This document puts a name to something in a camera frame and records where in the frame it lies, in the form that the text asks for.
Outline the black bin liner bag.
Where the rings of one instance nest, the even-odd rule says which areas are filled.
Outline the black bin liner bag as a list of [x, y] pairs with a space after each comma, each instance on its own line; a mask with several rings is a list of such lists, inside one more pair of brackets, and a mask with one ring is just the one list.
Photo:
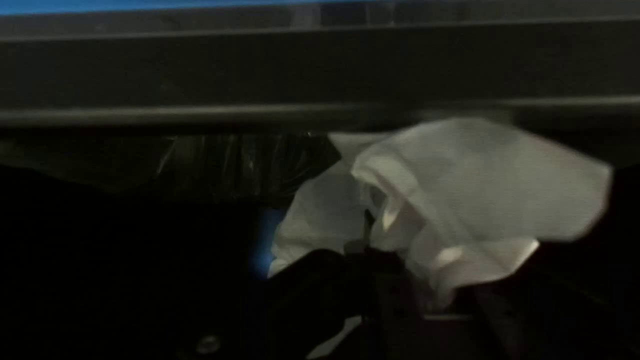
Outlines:
[[177, 137], [156, 184], [194, 201], [289, 198], [338, 160], [322, 132]]

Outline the white paper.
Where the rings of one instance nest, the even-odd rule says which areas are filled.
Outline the white paper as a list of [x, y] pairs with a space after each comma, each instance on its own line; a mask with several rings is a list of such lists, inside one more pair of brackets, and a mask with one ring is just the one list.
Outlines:
[[267, 271], [362, 241], [399, 256], [433, 308], [512, 275], [543, 241], [582, 238], [614, 178], [602, 160], [479, 118], [329, 141], [339, 160], [295, 189]]

